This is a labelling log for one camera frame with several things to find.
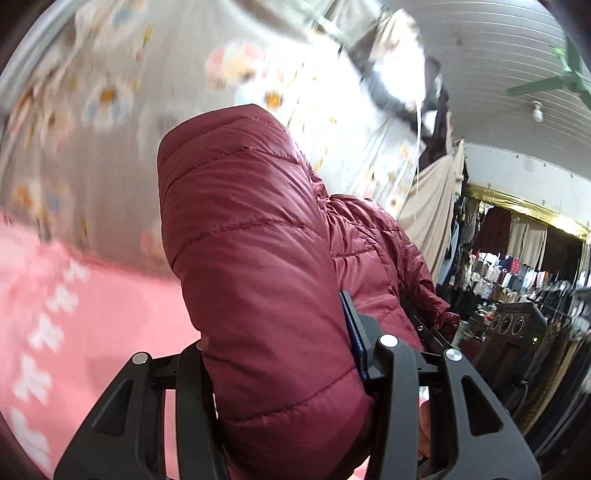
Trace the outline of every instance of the wall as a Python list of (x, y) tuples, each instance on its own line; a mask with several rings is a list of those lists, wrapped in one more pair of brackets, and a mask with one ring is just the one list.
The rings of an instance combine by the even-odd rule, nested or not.
[(466, 145), (470, 183), (508, 193), (591, 226), (591, 181), (534, 157)]

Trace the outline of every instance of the hanging cloth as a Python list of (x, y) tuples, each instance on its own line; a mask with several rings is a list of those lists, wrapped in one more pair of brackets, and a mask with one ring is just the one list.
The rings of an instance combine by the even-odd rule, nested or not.
[(460, 234), (460, 242), (471, 244), (474, 240), (474, 233), (476, 231), (476, 219), (478, 218), (478, 206), (479, 201), (477, 199), (467, 199), (465, 206), (466, 217), (464, 219), (464, 228)]
[(474, 241), (473, 251), (499, 254), (504, 258), (509, 244), (511, 212), (501, 207), (491, 208), (482, 222), (482, 227)]
[(519, 273), (519, 260), (516, 258), (512, 260), (510, 270), (513, 275), (517, 275)]
[(413, 181), (398, 222), (416, 244), (434, 278), (438, 278), (452, 235), (456, 194), (462, 188), (464, 141), (455, 156), (446, 155), (425, 168)]
[(447, 249), (447, 251), (449, 253), (451, 253), (451, 256), (449, 256), (448, 258), (446, 258), (443, 261), (441, 271), (439, 272), (439, 279), (437, 280), (437, 285), (444, 285), (445, 279), (447, 278), (449, 271), (452, 269), (453, 259), (456, 256), (457, 242), (459, 240), (459, 235), (460, 235), (460, 226), (458, 225), (458, 222), (454, 222), (452, 243), (450, 244), (450, 247)]
[(507, 254), (519, 259), (520, 263), (539, 270), (544, 259), (547, 235), (547, 225), (519, 213), (512, 213)]
[(548, 227), (548, 237), (542, 267), (562, 280), (574, 281), (583, 251), (583, 242), (553, 226)]

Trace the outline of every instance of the jacket sleeve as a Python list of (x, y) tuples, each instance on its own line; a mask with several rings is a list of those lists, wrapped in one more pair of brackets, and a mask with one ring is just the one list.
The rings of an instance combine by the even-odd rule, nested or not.
[(460, 323), (460, 317), (448, 312), (449, 304), (435, 293), (433, 278), (423, 255), (398, 224), (394, 229), (382, 231), (382, 236), (395, 259), (400, 279), (400, 295), (414, 305), (429, 326), (435, 327), (451, 342)]
[(449, 304), (435, 293), (431, 272), (422, 253), (410, 241), (402, 227), (383, 208), (370, 199), (336, 195), (346, 202), (349, 221), (360, 222), (374, 231), (376, 240), (384, 244), (396, 267), (398, 293), (407, 298), (423, 320), (435, 327), (448, 341), (453, 340), (460, 323), (455, 313), (448, 312)]

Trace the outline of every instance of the floral bedsheet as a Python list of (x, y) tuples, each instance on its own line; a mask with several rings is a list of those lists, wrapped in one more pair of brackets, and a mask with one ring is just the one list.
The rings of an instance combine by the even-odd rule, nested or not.
[(168, 274), (156, 155), (201, 113), (255, 103), (293, 134), (329, 192), (394, 216), (416, 170), (416, 137), (372, 103), (339, 45), (293, 33), (231, 0), (90, 0), (12, 111), (0, 205), (99, 257)]

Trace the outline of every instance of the fan blade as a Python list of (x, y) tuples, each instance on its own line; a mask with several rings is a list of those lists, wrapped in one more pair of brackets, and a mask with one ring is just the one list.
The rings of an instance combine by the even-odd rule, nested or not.
[(589, 93), (589, 92), (581, 93), (580, 98), (583, 101), (583, 103), (585, 105), (587, 105), (587, 108), (589, 110), (591, 110), (591, 93)]
[(569, 64), (566, 59), (566, 50), (563, 50), (562, 48), (553, 48), (552, 53), (554, 53), (554, 55), (556, 55), (560, 60), (563, 70), (570, 70)]
[(545, 92), (546, 90), (556, 90), (562, 88), (562, 79), (560, 77), (552, 77), (551, 79), (539, 80), (537, 82), (530, 82), (524, 85), (507, 89), (507, 94), (512, 97), (517, 95), (525, 95), (526, 93)]
[(566, 37), (566, 63), (573, 72), (581, 71), (581, 56), (568, 37)]

